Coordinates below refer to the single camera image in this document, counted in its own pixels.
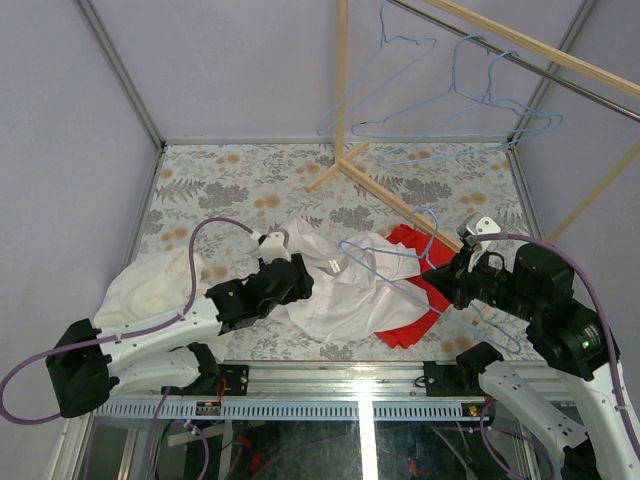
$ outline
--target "blue wire hanger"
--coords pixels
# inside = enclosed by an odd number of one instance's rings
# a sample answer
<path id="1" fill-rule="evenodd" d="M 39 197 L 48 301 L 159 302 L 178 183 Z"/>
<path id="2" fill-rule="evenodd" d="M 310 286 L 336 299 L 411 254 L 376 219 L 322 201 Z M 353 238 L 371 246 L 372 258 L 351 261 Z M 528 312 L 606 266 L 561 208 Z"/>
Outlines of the blue wire hanger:
<path id="1" fill-rule="evenodd" d="M 415 295 L 414 293 L 410 292 L 409 290 L 407 290 L 406 288 L 402 287 L 402 285 L 399 285 L 396 281 L 391 280 L 390 278 L 385 277 L 384 275 L 382 275 L 380 272 L 378 272 L 377 270 L 375 270 L 373 267 L 371 267 L 370 265 L 367 265 L 365 262 L 363 262 L 361 259 L 357 258 L 355 255 L 353 255 L 351 252 L 349 252 L 347 250 L 347 248 L 345 248 L 345 245 L 349 246 L 349 247 L 353 247 L 361 252 L 374 252 L 374 253 L 382 253 L 382 254 L 387 254 L 387 255 L 396 255 L 396 256 L 400 256 L 400 257 L 409 257 L 409 258 L 417 258 L 417 259 L 422 259 L 424 258 L 427 263 L 429 264 L 429 266 L 433 269 L 436 268 L 436 266 L 433 264 L 433 262 L 431 261 L 431 259 L 429 258 L 429 254 L 431 252 L 431 247 L 433 245 L 433 240 L 436 237 L 437 233 L 438 233 L 438 229 L 439 229 L 439 222 L 438 222 L 438 217 L 436 216 L 435 212 L 433 210 L 431 210 L 430 208 L 427 207 L 418 207 L 416 209 L 413 210 L 413 212 L 411 213 L 411 215 L 409 215 L 409 222 L 411 222 L 411 219 L 413 218 L 413 216 L 418 213 L 418 212 L 424 212 L 424 213 L 428 213 L 434 220 L 435 223 L 435 231 L 433 233 L 433 235 L 431 236 L 431 238 L 429 239 L 429 242 L 427 244 L 427 247 L 425 248 L 424 252 L 422 253 L 422 255 L 413 255 L 413 254 L 408 254 L 408 253 L 399 253 L 399 252 L 395 252 L 395 251 L 388 251 L 388 250 L 381 250 L 379 248 L 374 248 L 374 247 L 362 247 L 356 243 L 350 242 L 348 240 L 342 240 L 338 243 L 338 247 L 340 248 L 340 250 L 342 250 L 342 252 L 349 258 L 351 258 L 352 260 L 354 260 L 357 264 L 359 264 L 360 266 L 364 267 L 365 269 L 367 269 L 369 272 L 373 273 L 375 276 L 377 276 L 378 278 L 380 278 L 381 280 L 385 281 L 386 283 L 388 283 L 389 285 L 391 285 L 392 287 L 396 288 L 397 290 L 401 291 L 402 293 L 404 293 L 405 295 L 408 295 L 409 297 L 413 298 L 414 300 L 416 300 L 417 302 L 421 303 L 422 305 L 424 305 L 428 310 L 433 310 L 434 312 L 440 314 L 442 317 L 446 318 L 447 320 L 451 320 L 453 323 L 455 323 L 456 325 L 458 325 L 460 328 L 463 328 L 467 331 L 469 331 L 470 333 L 472 333 L 475 336 L 478 336 L 480 338 L 482 338 L 483 340 L 492 343 L 493 345 L 495 345 L 496 347 L 505 350 L 508 353 L 511 353 L 513 355 L 518 355 L 521 351 L 522 351 L 522 345 L 520 344 L 520 342 L 518 341 L 517 338 L 515 338 L 513 335 L 510 335 L 509 333 L 507 333 L 502 327 L 500 327 L 500 325 L 493 323 L 491 320 L 488 320 L 484 317 L 484 315 L 482 314 L 482 311 L 473 303 L 470 303 L 470 306 L 472 309 L 474 309 L 482 318 L 482 321 L 484 323 L 486 323 L 487 325 L 489 325 L 491 328 L 494 328 L 496 330 L 498 330 L 500 333 L 502 333 L 507 339 L 510 340 L 511 343 L 513 343 L 516 346 L 516 349 L 511 349 L 505 345 L 500 344 L 499 342 L 497 342 L 496 340 L 494 340 L 493 338 L 489 337 L 488 335 L 482 333 L 480 330 L 478 330 L 475 327 L 472 327 L 471 325 L 469 325 L 468 323 L 464 322 L 463 320 L 460 320 L 459 318 L 448 314 L 447 312 L 441 312 L 440 310 L 433 308 L 433 306 L 429 305 L 428 302 L 426 302 L 424 300 L 424 298 L 421 298 L 417 295 Z"/>
<path id="2" fill-rule="evenodd" d="M 362 67 L 360 67 L 360 69 L 358 70 L 358 72 L 356 73 L 355 77 L 353 78 L 353 80 L 351 80 L 351 82 L 349 83 L 349 85 L 347 86 L 347 88 L 345 89 L 345 91 L 343 92 L 342 96 L 340 97 L 340 101 L 334 106 L 332 107 L 327 113 L 324 114 L 324 116 L 322 117 L 322 119 L 320 120 L 320 123 L 318 125 L 318 128 L 316 129 L 316 133 L 319 136 L 323 136 L 326 135 L 327 132 L 329 132 L 331 129 L 333 129 L 333 127 L 336 126 L 336 124 L 342 120 L 343 118 L 345 118 L 347 115 L 349 115 L 351 112 L 353 112 L 354 110 L 360 108 L 362 105 L 364 105 L 367 101 L 369 101 L 374 95 L 376 95 L 380 90 L 382 90 L 384 87 L 386 87 L 387 85 L 389 85 L 393 80 L 395 80 L 397 77 L 399 77 L 400 75 L 402 75 L 404 72 L 406 72 L 407 70 L 409 70 L 413 65 L 415 65 L 416 63 L 418 63 L 420 60 L 422 60 L 423 58 L 425 58 L 427 55 L 429 55 L 435 48 L 436 46 L 436 39 L 432 38 L 432 37 L 424 37 L 421 39 L 417 39 L 417 38 L 413 38 L 413 37 L 407 37 L 404 35 L 395 35 L 391 38 L 387 37 L 387 31 L 386 31 L 386 25 L 385 25 L 385 20 L 384 20 L 384 9 L 385 9 L 385 5 L 387 4 L 387 0 L 382 0 L 382 3 L 380 5 L 380 12 L 379 12 L 379 17 L 380 17 L 380 46 L 378 47 L 378 50 L 375 51 L 375 53 L 373 55 L 371 55 L 367 61 L 364 62 L 364 64 L 362 65 Z M 396 72 L 395 74 L 393 74 L 391 76 L 391 78 L 389 78 L 388 80 L 386 80 L 382 85 L 380 85 L 379 87 L 377 87 L 375 90 L 373 90 L 373 92 L 369 93 L 368 95 L 366 95 L 362 100 L 360 100 L 358 103 L 356 103 L 355 105 L 353 105 L 352 107 L 350 107 L 342 116 L 340 116 L 339 118 L 336 118 L 335 120 L 333 120 L 333 122 L 330 125 L 325 125 L 330 118 L 333 116 L 333 114 L 336 112 L 336 110 L 338 110 L 338 108 L 340 107 L 340 105 L 342 105 L 342 103 L 345 100 L 345 97 L 347 96 L 347 94 L 351 91 L 351 88 L 358 83 L 358 81 L 360 80 L 360 78 L 365 74 L 365 71 L 367 70 L 367 68 L 369 68 L 369 65 L 371 64 L 371 62 L 373 62 L 373 60 L 380 54 L 382 53 L 382 51 L 384 50 L 385 46 L 397 41 L 397 40 L 403 40 L 409 43 L 413 43 L 414 45 L 420 47 L 422 45 L 425 45 L 427 42 L 430 43 L 430 48 L 428 48 L 424 53 L 422 53 L 418 58 L 416 58 L 415 60 L 413 60 L 412 62 L 408 63 L 407 65 L 405 65 L 404 67 L 402 67 L 398 72 Z"/>
<path id="3" fill-rule="evenodd" d="M 558 128 L 560 126 L 560 124 L 562 123 L 562 115 L 557 114 L 557 113 L 551 113 L 551 114 L 546 114 L 546 113 L 541 113 L 538 112 L 537 110 L 534 110 L 532 108 L 527 107 L 526 105 L 523 105 L 522 103 L 518 102 L 516 99 L 514 98 L 494 98 L 494 92 L 493 92 L 493 87 L 494 87 L 494 81 L 493 81 L 493 68 L 495 67 L 495 65 L 502 60 L 506 55 L 517 55 L 518 53 L 515 51 L 508 51 L 508 52 L 504 52 L 503 54 L 499 55 L 498 57 L 496 57 L 491 64 L 489 65 L 488 68 L 488 76 L 489 76 L 489 81 L 487 84 L 487 90 L 485 91 L 485 93 L 481 96 L 481 97 L 475 97 L 474 95 L 464 92 L 462 89 L 460 89 L 459 85 L 458 85 L 458 76 L 457 76 L 457 64 L 458 64 L 458 49 L 460 48 L 460 46 L 466 42 L 467 40 L 471 39 L 471 38 L 479 38 L 479 39 L 484 39 L 484 37 L 480 36 L 480 35 L 468 35 L 467 37 L 463 38 L 462 40 L 460 40 L 457 44 L 456 47 L 454 48 L 454 52 L 453 52 L 453 66 L 452 66 L 452 75 L 451 75 L 451 84 L 449 85 L 449 88 L 438 94 L 435 95 L 431 98 L 428 98 L 426 100 L 420 101 L 410 107 L 404 108 L 402 110 L 399 110 L 397 112 L 394 112 L 390 115 L 387 115 L 384 119 L 382 120 L 374 120 L 374 121 L 366 121 L 366 122 L 361 122 L 359 124 L 355 124 L 351 127 L 351 133 L 353 135 L 356 136 L 360 136 L 360 137 L 371 137 L 371 138 L 384 138 L 384 137 L 388 137 L 388 135 L 380 135 L 380 134 L 371 134 L 371 133 L 363 133 L 360 131 L 357 131 L 356 129 L 358 127 L 361 127 L 363 125 L 374 125 L 374 124 L 378 124 L 378 125 L 382 125 L 385 124 L 387 121 L 391 120 L 392 118 L 395 118 L 399 115 L 402 115 L 404 113 L 407 113 L 409 111 L 415 110 L 418 107 L 421 107 L 423 105 L 427 105 L 437 99 L 440 99 L 442 97 L 445 97 L 446 95 L 449 95 L 450 93 L 456 93 L 459 94 L 465 98 L 468 98 L 470 100 L 473 100 L 476 102 L 475 105 L 472 105 L 470 107 L 466 107 L 463 108 L 461 110 L 459 110 L 458 112 L 454 113 L 453 115 L 451 115 L 449 118 L 447 118 L 446 120 L 444 120 L 443 122 L 439 123 L 438 125 L 436 125 L 435 127 L 431 128 L 430 130 L 428 130 L 427 132 L 423 133 L 422 135 L 418 136 L 414 142 L 409 145 L 409 146 L 401 146 L 401 147 L 397 147 L 397 148 L 393 148 L 387 152 L 382 153 L 379 157 L 378 157 L 378 165 L 382 166 L 382 167 L 389 167 L 389 166 L 393 166 L 393 165 L 401 165 L 401 164 L 407 164 L 407 163 L 415 163 L 415 162 L 421 162 L 424 161 L 424 159 L 422 158 L 418 158 L 418 159 L 406 159 L 406 160 L 399 160 L 399 161 L 395 161 L 395 162 L 387 162 L 385 161 L 386 158 L 390 155 L 393 154 L 398 154 L 398 153 L 406 153 L 407 151 L 410 151 L 411 149 L 413 149 L 416 144 L 418 144 L 419 142 L 428 139 L 428 138 L 443 138 L 443 137 L 451 137 L 451 136 L 455 136 L 455 137 L 483 137 L 483 136 L 491 136 L 491 137 L 495 137 L 495 136 L 507 136 L 507 135 L 511 135 L 514 133 L 522 133 L 522 137 L 517 140 L 517 141 L 522 141 L 522 140 L 526 140 L 529 138 L 533 138 L 537 135 L 541 135 L 543 133 L 549 132 L 551 130 L 554 130 L 556 128 Z M 509 130 L 509 131 L 494 131 L 494 132 L 475 132 L 475 133 L 466 133 L 466 134 L 442 134 L 442 133 L 437 133 L 438 130 L 440 128 L 442 128 L 443 126 L 449 124 L 451 121 L 453 121 L 454 119 L 458 118 L 459 116 L 468 113 L 472 110 L 475 110 L 479 107 L 482 106 L 487 106 L 487 107 L 494 107 L 494 108 L 500 108 L 500 109 L 504 109 L 504 110 L 509 110 L 512 111 L 514 114 L 516 114 L 518 117 L 526 117 L 526 116 L 531 116 L 534 118 L 538 118 L 542 120 L 542 125 L 538 126 L 538 127 L 529 127 L 529 128 L 520 128 L 520 129 L 514 129 L 514 130 Z M 415 138 L 415 135 L 404 135 L 407 138 Z M 491 145 L 491 146 L 484 146 L 484 147 L 478 147 L 478 148 L 471 148 L 468 150 L 464 150 L 462 152 L 452 152 L 452 153 L 446 153 L 446 154 L 441 154 L 441 155 L 436 155 L 436 156 L 432 156 L 429 157 L 430 160 L 435 160 L 435 159 L 440 159 L 440 158 L 451 158 L 451 157 L 457 157 L 457 156 L 461 156 L 461 155 L 467 155 L 467 154 L 471 154 L 471 153 L 476 153 L 476 152 L 485 152 L 485 151 L 489 151 L 489 150 L 496 150 L 496 149 L 501 149 L 507 145 L 512 145 L 515 144 L 516 140 L 510 140 L 508 142 L 505 143 L 500 143 L 498 145 Z"/>

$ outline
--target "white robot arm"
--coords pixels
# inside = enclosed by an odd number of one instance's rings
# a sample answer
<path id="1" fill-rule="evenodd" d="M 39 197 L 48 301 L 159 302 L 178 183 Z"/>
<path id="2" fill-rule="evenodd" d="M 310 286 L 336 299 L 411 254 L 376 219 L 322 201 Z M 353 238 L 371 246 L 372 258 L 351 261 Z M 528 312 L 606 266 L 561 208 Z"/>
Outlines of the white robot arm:
<path id="1" fill-rule="evenodd" d="M 88 319 L 73 323 L 56 347 L 93 345 L 47 357 L 61 415 L 83 415 L 110 395 L 163 387 L 178 394 L 215 393 L 220 369 L 209 348 L 198 342 L 249 327 L 277 304 L 311 296 L 313 278 L 302 256 L 287 251 L 287 233 L 276 230 L 256 239 L 259 271 L 214 286 L 189 311 L 180 308 L 102 330 Z"/>
<path id="2" fill-rule="evenodd" d="M 504 258 L 488 251 L 490 242 L 473 241 L 499 231 L 490 218 L 472 215 L 458 230 L 462 250 L 423 278 L 458 309 L 478 299 L 529 322 L 527 338 L 567 385 L 584 426 L 544 400 L 485 342 L 457 357 L 462 389 L 482 391 L 504 404 L 547 448 L 564 480 L 640 478 L 640 461 L 614 394 L 606 327 L 573 298 L 573 268 L 554 252 L 526 244 L 509 272 Z M 502 268 L 491 266 L 491 257 L 500 257 Z M 633 431 L 640 432 L 617 347 L 614 358 Z"/>

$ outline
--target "wooden drying rack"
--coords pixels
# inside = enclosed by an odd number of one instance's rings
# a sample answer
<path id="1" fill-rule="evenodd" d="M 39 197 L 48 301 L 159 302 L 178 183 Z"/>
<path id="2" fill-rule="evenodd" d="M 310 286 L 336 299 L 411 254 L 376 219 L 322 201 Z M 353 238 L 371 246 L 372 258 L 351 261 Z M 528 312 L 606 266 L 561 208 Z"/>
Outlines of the wooden drying rack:
<path id="1" fill-rule="evenodd" d="M 474 25 L 482 27 L 502 38 L 505 38 L 521 47 L 532 52 L 538 53 L 548 60 L 557 63 L 563 67 L 574 70 L 584 76 L 597 80 L 603 85 L 612 87 L 622 93 L 634 98 L 640 98 L 640 86 L 628 80 L 620 78 L 610 72 L 599 67 L 591 65 L 579 58 L 568 53 L 562 52 L 534 38 L 528 37 L 523 33 L 513 30 L 505 25 L 495 22 L 491 19 L 483 17 L 472 10 L 456 5 L 449 0 L 424 0 L 426 3 L 433 5 L 451 15 L 462 20 L 466 20 Z M 349 30 L 349 0 L 337 0 L 337 52 L 336 52 L 336 98 L 338 108 L 336 110 L 336 118 L 340 120 L 335 126 L 335 147 L 334 147 L 334 163 L 327 170 L 321 173 L 311 183 L 307 185 L 307 191 L 312 191 L 325 180 L 328 180 L 338 171 L 349 176 L 369 192 L 382 200 L 389 207 L 404 218 L 409 219 L 414 208 L 404 202 L 401 198 L 390 192 L 378 182 L 373 180 L 367 174 L 361 172 L 351 164 L 351 160 L 364 152 L 369 146 L 366 140 L 358 146 L 352 148 L 347 154 L 344 153 L 344 113 L 346 109 L 346 96 L 344 95 L 347 88 L 347 47 L 348 47 L 348 30 Z M 575 209 L 563 220 L 556 230 L 547 237 L 549 241 L 555 241 L 558 236 L 606 189 L 607 186 L 633 161 L 640 153 L 640 139 L 631 147 L 605 177 L 578 203 Z M 450 247 L 454 251 L 462 248 L 462 243 L 456 235 L 443 230 L 437 230 L 434 222 L 421 214 L 415 214 L 411 218 L 412 223 L 423 232 L 433 235 L 435 234 L 442 243 Z M 485 307 L 483 314 L 486 314 L 489 307 Z"/>

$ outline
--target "white wall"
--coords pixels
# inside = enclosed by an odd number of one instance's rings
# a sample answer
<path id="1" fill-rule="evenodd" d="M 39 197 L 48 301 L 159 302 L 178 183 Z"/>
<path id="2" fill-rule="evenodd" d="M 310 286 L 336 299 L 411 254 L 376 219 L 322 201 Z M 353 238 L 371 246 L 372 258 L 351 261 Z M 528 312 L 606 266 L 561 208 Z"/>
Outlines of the white wall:
<path id="1" fill-rule="evenodd" d="M 73 3 L 0 2 L 0 375 L 91 317 L 123 265 L 154 150 Z M 56 411 L 44 362 L 14 414 Z M 2 478 L 41 479 L 61 421 L 0 419 Z"/>
<path id="2" fill-rule="evenodd" d="M 167 139 L 314 139 L 322 115 L 333 105 L 335 0 L 94 0 L 96 9 L 143 99 Z M 413 3 L 471 32 L 471 27 L 420 0 Z M 580 0 L 462 0 L 489 17 L 557 45 Z M 350 1 L 349 74 L 377 48 L 380 0 Z M 433 35 L 437 49 L 393 88 L 352 120 L 375 119 L 446 89 L 455 35 L 392 5 L 388 33 Z M 495 36 L 487 34 L 490 40 Z M 502 40 L 496 43 L 511 46 Z M 399 66 L 424 50 L 391 45 L 371 65 L 371 75 L 353 91 L 355 103 Z M 546 61 L 522 52 L 539 65 Z M 461 60 L 464 88 L 486 89 L 487 56 L 467 45 Z M 496 69 L 498 92 L 526 103 L 538 78 L 504 62 Z M 448 97 L 416 110 L 384 133 L 418 133 L 468 104 Z M 504 110 L 478 110 L 449 133 L 503 131 L 516 117 Z"/>
<path id="3" fill-rule="evenodd" d="M 638 49 L 640 2 L 602 2 L 572 52 L 574 55 L 640 84 Z M 640 101 L 570 72 L 579 81 L 614 101 L 640 111 Z M 563 126 L 519 147 L 526 178 L 547 234 L 640 138 L 640 124 L 588 102 L 561 87 L 552 90 L 546 108 L 565 115 Z M 590 274 L 622 350 L 627 385 L 640 407 L 640 159 L 559 238 Z"/>

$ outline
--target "patterned floor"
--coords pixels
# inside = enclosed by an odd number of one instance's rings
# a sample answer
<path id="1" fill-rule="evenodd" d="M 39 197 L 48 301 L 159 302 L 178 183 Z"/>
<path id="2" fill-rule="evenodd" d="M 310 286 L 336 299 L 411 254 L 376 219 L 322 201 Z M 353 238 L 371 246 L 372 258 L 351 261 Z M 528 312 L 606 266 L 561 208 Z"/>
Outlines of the patterned floor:
<path id="1" fill-rule="evenodd" d="M 432 208 L 441 228 L 455 231 L 470 213 L 479 211 L 492 216 L 507 231 L 526 233 L 504 153 L 472 153 L 438 160 L 429 157 L 478 145 L 428 144 L 420 151 L 399 154 L 410 159 L 424 158 L 423 162 L 378 167 L 377 156 L 396 146 L 373 144 L 354 164 L 410 205 Z M 386 236 L 403 222 L 400 215 L 341 173 L 307 193 L 305 185 L 332 161 L 332 146 L 325 144 L 170 147 L 144 225 L 139 254 L 187 244 L 193 228 L 213 215 L 237 218 L 267 231 L 297 213 L 336 242 L 363 231 Z M 512 242 L 501 242 L 495 248 L 505 255 L 509 267 L 514 246 Z M 196 250 L 206 263 L 203 279 L 211 284 L 244 277 L 257 269 L 255 244 L 232 226 L 207 227 L 196 241 Z M 473 311 L 448 313 L 467 323 L 475 317 Z M 505 358 L 538 358 L 524 338 L 523 322 L 498 312 L 488 318 L 522 344 L 520 354 L 503 352 Z M 478 328 L 515 348 L 487 324 Z M 391 349 L 375 335 L 361 341 L 323 344 L 289 323 L 267 318 L 235 333 L 227 359 L 450 360 L 478 341 L 478 337 L 441 318 L 421 342 L 407 350 Z"/>

